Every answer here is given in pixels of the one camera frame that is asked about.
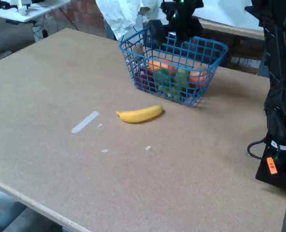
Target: orange label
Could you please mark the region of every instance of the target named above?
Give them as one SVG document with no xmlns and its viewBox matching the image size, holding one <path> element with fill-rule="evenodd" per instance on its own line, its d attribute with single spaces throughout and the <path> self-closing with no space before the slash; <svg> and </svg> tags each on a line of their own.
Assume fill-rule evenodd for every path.
<svg viewBox="0 0 286 232">
<path fill-rule="evenodd" d="M 274 160 L 272 159 L 272 157 L 267 157 L 267 163 L 268 163 L 268 167 L 270 170 L 271 174 L 276 174 L 277 173 L 277 169 L 274 163 Z"/>
</svg>

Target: brick wall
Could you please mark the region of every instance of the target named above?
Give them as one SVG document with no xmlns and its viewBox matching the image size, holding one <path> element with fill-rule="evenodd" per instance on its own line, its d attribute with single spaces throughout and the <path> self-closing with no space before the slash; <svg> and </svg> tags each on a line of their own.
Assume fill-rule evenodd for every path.
<svg viewBox="0 0 286 232">
<path fill-rule="evenodd" d="M 95 0 L 71 0 L 63 11 L 73 23 L 104 29 L 104 19 Z M 56 16 L 63 17 L 63 14 L 56 11 Z"/>
</svg>

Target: desk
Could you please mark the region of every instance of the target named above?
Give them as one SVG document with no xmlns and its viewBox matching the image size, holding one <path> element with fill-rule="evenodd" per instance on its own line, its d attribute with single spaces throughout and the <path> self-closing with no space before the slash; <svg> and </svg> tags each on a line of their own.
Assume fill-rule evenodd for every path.
<svg viewBox="0 0 286 232">
<path fill-rule="evenodd" d="M 0 9 L 0 18 L 27 23 L 69 3 L 70 0 L 45 0 L 44 2 L 32 4 L 27 10 L 27 15 L 21 15 L 16 8 L 9 10 Z M 40 26 L 32 27 L 36 42 L 43 37 L 41 29 Z"/>
<path fill-rule="evenodd" d="M 0 61 L 0 190 L 75 232 L 279 232 L 286 194 L 246 154 L 268 89 L 219 68 L 187 108 L 137 90 L 117 42 L 63 30 Z M 115 113 L 154 104 L 166 113 L 145 124 Z"/>
<path fill-rule="evenodd" d="M 263 30 L 237 28 L 229 25 L 213 22 L 203 18 L 199 18 L 203 28 L 208 30 L 215 30 L 219 32 L 229 33 L 238 36 L 244 36 L 252 39 L 264 40 Z"/>
</svg>

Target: orange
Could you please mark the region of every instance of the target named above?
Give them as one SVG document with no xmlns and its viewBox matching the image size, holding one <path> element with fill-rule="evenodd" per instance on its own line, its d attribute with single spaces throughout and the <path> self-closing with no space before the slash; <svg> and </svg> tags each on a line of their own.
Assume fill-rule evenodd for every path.
<svg viewBox="0 0 286 232">
<path fill-rule="evenodd" d="M 158 59 L 158 60 L 149 60 L 148 61 L 149 66 L 148 69 L 152 71 L 159 71 L 160 69 L 168 69 L 170 70 L 170 74 L 175 74 L 175 67 L 171 66 L 171 61 L 167 59 Z"/>
</svg>

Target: blue wire basket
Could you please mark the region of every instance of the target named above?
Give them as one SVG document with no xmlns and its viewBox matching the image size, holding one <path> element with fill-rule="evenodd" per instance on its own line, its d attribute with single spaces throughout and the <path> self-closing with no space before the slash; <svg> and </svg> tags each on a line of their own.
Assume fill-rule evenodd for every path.
<svg viewBox="0 0 286 232">
<path fill-rule="evenodd" d="M 122 40 L 120 49 L 136 88 L 194 106 L 204 95 L 228 52 L 223 43 L 200 37 L 178 42 L 174 34 L 161 46 L 148 28 Z"/>
</svg>

